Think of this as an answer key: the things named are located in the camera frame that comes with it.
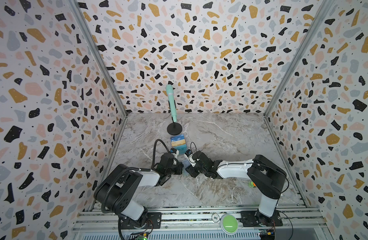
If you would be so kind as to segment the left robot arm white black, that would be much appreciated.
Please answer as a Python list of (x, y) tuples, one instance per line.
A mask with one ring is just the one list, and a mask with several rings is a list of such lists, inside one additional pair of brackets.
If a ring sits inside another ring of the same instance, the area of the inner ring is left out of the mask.
[(102, 212), (127, 217), (138, 225), (144, 224), (148, 210), (135, 202), (133, 196), (139, 187), (163, 186), (173, 175), (181, 175), (184, 165), (178, 161), (178, 155), (178, 150), (171, 149), (151, 169), (118, 165), (94, 193), (95, 200), (101, 203)]

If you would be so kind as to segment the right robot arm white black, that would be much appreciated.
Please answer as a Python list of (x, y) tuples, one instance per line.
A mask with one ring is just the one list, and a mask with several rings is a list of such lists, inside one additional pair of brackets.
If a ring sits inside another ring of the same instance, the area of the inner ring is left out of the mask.
[(211, 179), (240, 178), (252, 181), (262, 193), (258, 212), (271, 218), (274, 215), (284, 184), (288, 181), (287, 173), (263, 155), (240, 162), (212, 161), (205, 153), (188, 150), (185, 156), (189, 161), (186, 171), (196, 178), (203, 174)]

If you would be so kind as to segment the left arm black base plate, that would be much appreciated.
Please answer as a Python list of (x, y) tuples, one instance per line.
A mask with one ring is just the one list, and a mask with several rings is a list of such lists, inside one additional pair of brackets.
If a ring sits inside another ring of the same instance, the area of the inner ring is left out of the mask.
[(132, 220), (129, 217), (119, 217), (119, 226), (122, 230), (145, 230), (160, 229), (162, 223), (162, 213), (146, 213), (139, 220)]

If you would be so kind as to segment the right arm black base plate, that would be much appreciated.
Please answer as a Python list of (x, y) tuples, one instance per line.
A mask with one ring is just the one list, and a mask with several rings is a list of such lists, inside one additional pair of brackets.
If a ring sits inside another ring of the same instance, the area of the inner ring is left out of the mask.
[(244, 227), (282, 227), (283, 222), (279, 215), (279, 211), (275, 210), (272, 217), (267, 217), (257, 211), (240, 212), (240, 222)]

